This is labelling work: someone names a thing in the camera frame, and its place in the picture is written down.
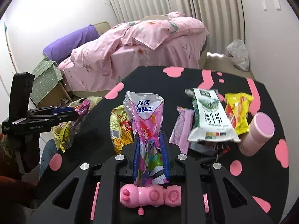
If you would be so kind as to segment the pink pig toy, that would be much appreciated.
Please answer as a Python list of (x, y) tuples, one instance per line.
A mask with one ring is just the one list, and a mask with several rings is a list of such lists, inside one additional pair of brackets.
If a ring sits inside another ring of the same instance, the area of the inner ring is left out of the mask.
[(125, 184), (120, 188), (120, 203), (127, 208), (138, 208), (138, 215), (144, 215), (143, 206), (159, 207), (181, 205), (181, 187), (172, 185), (164, 188), (161, 185), (137, 187)]

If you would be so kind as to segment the wall switch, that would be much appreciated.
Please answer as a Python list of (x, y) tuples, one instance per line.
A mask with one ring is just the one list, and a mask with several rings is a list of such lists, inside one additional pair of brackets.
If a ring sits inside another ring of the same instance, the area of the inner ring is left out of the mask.
[(277, 11), (281, 10), (281, 5), (280, 5), (280, 1), (279, 0), (273, 0), (274, 3), (274, 7)]

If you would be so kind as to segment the yellow bag lined trash bin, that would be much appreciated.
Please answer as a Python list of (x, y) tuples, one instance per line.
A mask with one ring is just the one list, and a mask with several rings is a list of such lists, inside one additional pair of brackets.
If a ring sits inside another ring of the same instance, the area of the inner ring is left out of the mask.
[[(71, 102), (68, 106), (76, 108), (76, 107), (80, 106), (84, 100), (88, 100), (90, 102), (90, 110), (92, 110), (102, 99), (103, 99), (103, 97), (97, 97), (97, 96), (80, 98), (78, 100)], [(57, 126), (52, 127), (51, 129), (52, 129), (53, 135), (55, 137), (57, 137), (65, 125), (66, 125), (66, 122), (63, 122), (63, 123), (59, 123)]]

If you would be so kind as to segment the black silver wrapper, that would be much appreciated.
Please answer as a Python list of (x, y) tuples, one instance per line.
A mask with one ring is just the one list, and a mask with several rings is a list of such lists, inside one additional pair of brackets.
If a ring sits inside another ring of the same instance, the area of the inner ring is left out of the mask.
[(212, 164), (218, 162), (229, 151), (230, 147), (226, 142), (190, 142), (188, 155), (193, 157), (198, 163)]

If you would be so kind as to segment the white plastic bag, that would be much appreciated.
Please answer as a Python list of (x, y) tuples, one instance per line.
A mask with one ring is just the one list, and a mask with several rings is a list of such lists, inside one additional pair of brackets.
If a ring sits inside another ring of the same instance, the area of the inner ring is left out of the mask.
[(231, 55), (232, 62), (236, 68), (246, 72), (249, 71), (250, 62), (248, 50), (245, 43), (242, 40), (236, 39), (232, 41), (226, 47), (226, 50)]

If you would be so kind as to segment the green white milk pouch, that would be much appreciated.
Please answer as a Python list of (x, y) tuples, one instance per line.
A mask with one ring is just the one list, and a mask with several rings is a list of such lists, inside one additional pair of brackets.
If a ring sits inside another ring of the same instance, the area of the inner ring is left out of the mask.
[(241, 141), (215, 90), (191, 88), (186, 89), (185, 93), (192, 98), (195, 116), (194, 126), (187, 138), (189, 142), (238, 143)]

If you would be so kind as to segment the yellow red snack packet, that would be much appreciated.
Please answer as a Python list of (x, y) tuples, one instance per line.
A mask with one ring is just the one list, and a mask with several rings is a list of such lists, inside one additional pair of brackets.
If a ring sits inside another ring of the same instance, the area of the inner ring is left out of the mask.
[(254, 97), (246, 93), (225, 94), (225, 112), (237, 135), (249, 132), (249, 107)]

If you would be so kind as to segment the pink purple bar wrapper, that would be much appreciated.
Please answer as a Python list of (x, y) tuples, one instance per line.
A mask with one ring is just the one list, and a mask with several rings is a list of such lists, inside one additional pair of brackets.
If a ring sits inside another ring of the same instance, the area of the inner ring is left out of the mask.
[(189, 141), (187, 140), (192, 129), (194, 110), (177, 107), (179, 116), (171, 133), (169, 143), (178, 145), (182, 154), (187, 154)]

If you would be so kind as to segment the pink tissue pack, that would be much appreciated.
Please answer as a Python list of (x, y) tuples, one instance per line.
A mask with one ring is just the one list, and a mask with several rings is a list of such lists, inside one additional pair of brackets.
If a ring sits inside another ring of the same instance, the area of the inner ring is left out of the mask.
[(139, 136), (139, 160), (135, 184), (138, 187), (166, 182), (159, 135), (163, 123), (164, 99), (158, 94), (127, 91), (124, 109)]

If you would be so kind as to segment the green checked cloth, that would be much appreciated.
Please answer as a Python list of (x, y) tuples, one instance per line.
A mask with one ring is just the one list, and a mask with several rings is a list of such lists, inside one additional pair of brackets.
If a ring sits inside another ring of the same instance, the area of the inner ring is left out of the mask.
[(34, 75), (34, 82), (30, 98), (35, 105), (63, 79), (57, 63), (49, 58), (41, 60), (31, 74)]

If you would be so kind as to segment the pink cylinder container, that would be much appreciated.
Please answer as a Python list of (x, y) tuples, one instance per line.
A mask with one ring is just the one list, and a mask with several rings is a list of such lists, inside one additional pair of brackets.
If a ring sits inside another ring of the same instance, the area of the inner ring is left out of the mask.
[(263, 112), (254, 115), (249, 124), (249, 132), (241, 135), (241, 142), (238, 143), (240, 152), (251, 157), (273, 137), (275, 126), (272, 119)]

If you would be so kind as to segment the wooden nightstand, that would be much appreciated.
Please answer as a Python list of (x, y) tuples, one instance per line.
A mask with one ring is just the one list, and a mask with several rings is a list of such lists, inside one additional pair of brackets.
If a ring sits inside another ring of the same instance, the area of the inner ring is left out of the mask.
[(50, 90), (49, 93), (37, 104), (37, 107), (48, 107), (62, 103), (66, 99), (68, 103), (72, 102), (70, 95), (67, 93), (64, 85), (59, 81), (58, 84)]

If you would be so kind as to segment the yellow noodle snack bag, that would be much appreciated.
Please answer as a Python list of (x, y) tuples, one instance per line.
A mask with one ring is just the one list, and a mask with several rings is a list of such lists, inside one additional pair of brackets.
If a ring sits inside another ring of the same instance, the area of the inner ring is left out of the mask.
[(113, 108), (110, 113), (110, 137), (117, 154), (121, 153), (125, 145), (133, 143), (132, 123), (124, 105)]

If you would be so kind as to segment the magenta yellow wrapper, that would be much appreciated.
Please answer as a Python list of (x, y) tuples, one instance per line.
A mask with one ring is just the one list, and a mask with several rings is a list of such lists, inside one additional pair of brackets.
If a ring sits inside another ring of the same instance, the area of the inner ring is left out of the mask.
[(87, 99), (76, 100), (69, 104), (78, 113), (78, 119), (59, 123), (52, 127), (53, 138), (57, 150), (61, 149), (63, 152), (69, 149), (73, 144), (73, 138), (80, 131), (82, 122), (85, 120), (90, 111), (90, 101)]

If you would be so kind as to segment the beige pleated curtain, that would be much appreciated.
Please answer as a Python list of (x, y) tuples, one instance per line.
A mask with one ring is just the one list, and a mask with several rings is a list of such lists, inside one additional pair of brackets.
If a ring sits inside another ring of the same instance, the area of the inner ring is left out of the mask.
[(119, 23), (149, 15), (182, 12), (203, 22), (209, 32), (208, 49), (224, 54), (232, 41), (245, 41), (241, 0), (110, 0)]

